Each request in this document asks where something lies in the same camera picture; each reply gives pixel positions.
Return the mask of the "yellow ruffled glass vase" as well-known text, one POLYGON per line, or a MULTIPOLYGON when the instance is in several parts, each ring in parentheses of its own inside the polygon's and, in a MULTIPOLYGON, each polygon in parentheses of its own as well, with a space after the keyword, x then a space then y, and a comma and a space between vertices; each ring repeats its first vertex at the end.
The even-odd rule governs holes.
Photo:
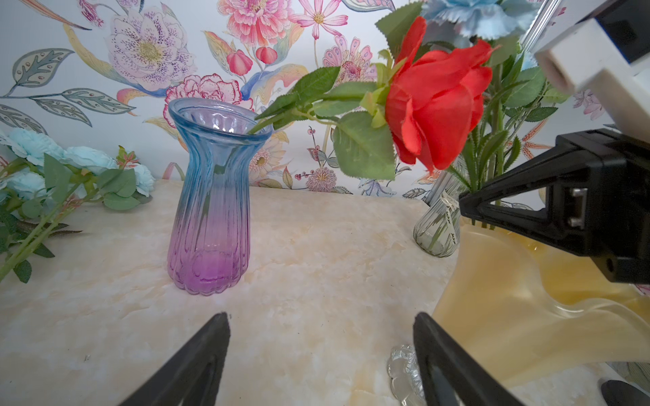
POLYGON ((488 374, 516 387, 579 365, 648 362, 649 297, 578 257, 464 225, 433 319, 488 374))

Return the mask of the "clear ribbed glass vase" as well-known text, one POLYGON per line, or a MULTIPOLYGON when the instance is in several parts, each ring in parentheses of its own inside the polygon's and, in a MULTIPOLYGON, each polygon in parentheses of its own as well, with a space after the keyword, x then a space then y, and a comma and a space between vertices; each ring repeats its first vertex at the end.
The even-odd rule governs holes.
POLYGON ((413 229, 416 244, 430 255, 451 256, 460 243, 459 195, 467 188, 449 172, 442 172, 425 197, 427 212, 413 229))

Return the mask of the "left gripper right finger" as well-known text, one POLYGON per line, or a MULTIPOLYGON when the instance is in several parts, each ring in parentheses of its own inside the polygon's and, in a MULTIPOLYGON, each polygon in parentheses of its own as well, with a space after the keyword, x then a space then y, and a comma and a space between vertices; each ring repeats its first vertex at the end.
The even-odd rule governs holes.
POLYGON ((427 405, 521 404, 429 314, 417 314, 413 340, 427 405))

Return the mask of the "light blue rose stem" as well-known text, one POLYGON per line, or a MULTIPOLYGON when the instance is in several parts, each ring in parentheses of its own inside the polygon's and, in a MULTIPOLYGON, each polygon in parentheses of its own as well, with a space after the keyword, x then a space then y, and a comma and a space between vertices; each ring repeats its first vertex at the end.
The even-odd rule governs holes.
POLYGON ((52 258, 46 242, 71 234, 65 219, 86 203, 130 211, 146 203, 155 186, 135 152, 117 157, 87 146, 64 149, 48 135, 13 129, 1 145, 15 155, 1 162, 1 276, 26 284, 30 258, 52 258))

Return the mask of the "blue purple glass vase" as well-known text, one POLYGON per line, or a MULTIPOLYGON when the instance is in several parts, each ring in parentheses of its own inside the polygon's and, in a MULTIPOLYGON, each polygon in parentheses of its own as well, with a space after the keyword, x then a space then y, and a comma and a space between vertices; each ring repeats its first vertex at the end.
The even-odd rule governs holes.
POLYGON ((234 287, 251 255, 249 166, 274 133, 252 111, 179 98, 168 105, 190 155, 168 250, 168 271, 189 294, 234 287))

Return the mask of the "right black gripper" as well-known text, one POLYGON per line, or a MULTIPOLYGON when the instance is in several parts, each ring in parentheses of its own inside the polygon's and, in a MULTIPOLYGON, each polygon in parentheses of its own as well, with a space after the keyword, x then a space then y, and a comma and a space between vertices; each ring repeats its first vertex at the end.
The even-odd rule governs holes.
POLYGON ((462 216, 545 244, 564 239, 564 148, 585 152, 581 210, 590 257, 613 283, 649 283, 649 143, 611 130, 559 135, 556 147, 459 197, 462 216))

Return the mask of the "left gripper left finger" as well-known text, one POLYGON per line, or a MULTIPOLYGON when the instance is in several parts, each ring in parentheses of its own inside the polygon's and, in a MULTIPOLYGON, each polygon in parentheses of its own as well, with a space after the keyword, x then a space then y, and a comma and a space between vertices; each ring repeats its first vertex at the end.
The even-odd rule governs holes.
POLYGON ((229 315, 218 313, 121 405, 216 404, 229 343, 229 315))

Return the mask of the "red rose stem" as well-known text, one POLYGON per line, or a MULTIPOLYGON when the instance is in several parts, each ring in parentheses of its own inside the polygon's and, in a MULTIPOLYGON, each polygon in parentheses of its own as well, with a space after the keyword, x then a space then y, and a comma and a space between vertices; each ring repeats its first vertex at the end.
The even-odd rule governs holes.
POLYGON ((452 51, 424 49, 417 17, 397 54, 386 52, 375 81, 338 82, 340 67, 305 75, 256 116, 253 133, 296 121, 333 127, 333 149, 349 177, 392 180, 397 162, 444 170, 479 124, 493 79, 494 48, 482 39, 452 51))

